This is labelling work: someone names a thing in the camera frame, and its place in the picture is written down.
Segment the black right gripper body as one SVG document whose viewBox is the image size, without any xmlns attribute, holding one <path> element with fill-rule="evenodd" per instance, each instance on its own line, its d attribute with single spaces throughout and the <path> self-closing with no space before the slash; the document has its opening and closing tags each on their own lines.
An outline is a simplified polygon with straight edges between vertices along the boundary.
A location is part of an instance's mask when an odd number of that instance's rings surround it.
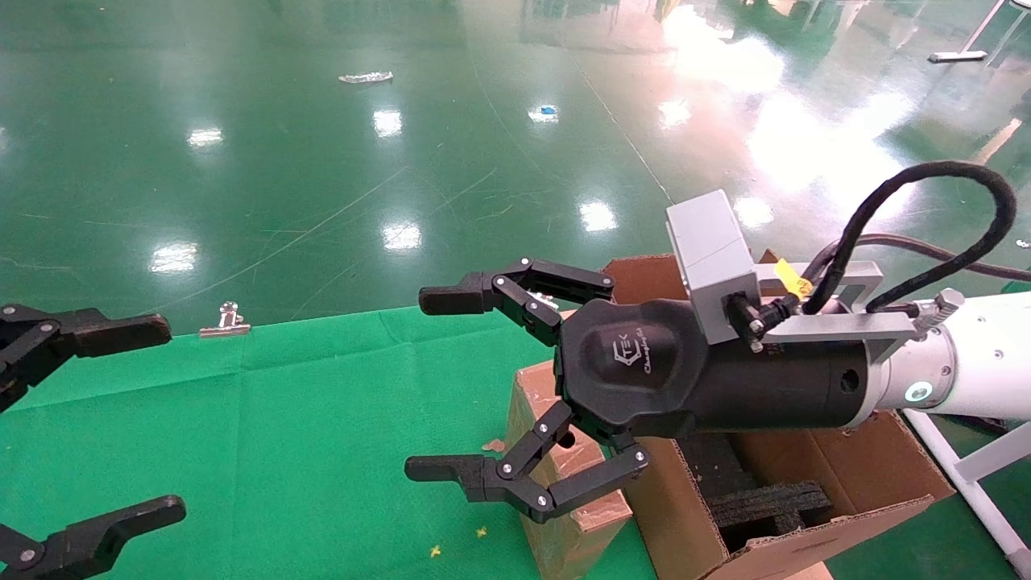
<svg viewBox="0 0 1031 580">
<path fill-rule="evenodd" d="M 862 342 L 708 344 L 686 300 L 591 300 L 557 331 L 556 363 L 557 390 L 597 438 L 846 427 L 869 379 Z"/>
</svg>

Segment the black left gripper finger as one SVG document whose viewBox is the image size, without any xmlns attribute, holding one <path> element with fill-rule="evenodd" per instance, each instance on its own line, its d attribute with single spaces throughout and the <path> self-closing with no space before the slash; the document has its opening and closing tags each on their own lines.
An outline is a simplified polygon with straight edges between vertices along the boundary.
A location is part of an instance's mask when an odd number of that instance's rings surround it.
<svg viewBox="0 0 1031 580">
<path fill-rule="evenodd" d="M 171 327 L 158 313 L 109 319 L 99 309 L 49 313 L 22 304 L 1 312 L 1 411 L 70 359 L 98 359 L 162 346 Z"/>
<path fill-rule="evenodd" d="M 85 519 L 37 542 L 1 525 L 2 579 L 89 579 L 114 568 L 134 537 L 181 522 L 182 498 L 165 494 Z"/>
</svg>

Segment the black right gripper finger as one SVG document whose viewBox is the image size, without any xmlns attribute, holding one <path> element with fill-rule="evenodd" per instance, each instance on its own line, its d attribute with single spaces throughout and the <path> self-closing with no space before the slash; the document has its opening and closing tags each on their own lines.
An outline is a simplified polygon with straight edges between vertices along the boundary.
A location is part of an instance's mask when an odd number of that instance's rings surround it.
<svg viewBox="0 0 1031 580">
<path fill-rule="evenodd" d="M 496 271 L 468 272 L 456 285 L 420 288 L 417 304 L 429 316 L 498 311 L 545 346 L 557 346 L 564 318 L 545 296 L 588 304 L 611 300 L 616 279 L 600 271 L 523 258 Z"/>
<path fill-rule="evenodd" d="M 559 400 L 508 449 L 503 458 L 483 454 L 412 456 L 405 476 L 415 482 L 454 482 L 471 503 L 504 502 L 537 524 L 573 512 L 603 496 L 619 491 L 648 466 L 648 453 L 629 433 L 609 438 L 611 458 L 542 486 L 532 471 L 553 447 L 565 440 L 579 415 Z"/>
</svg>

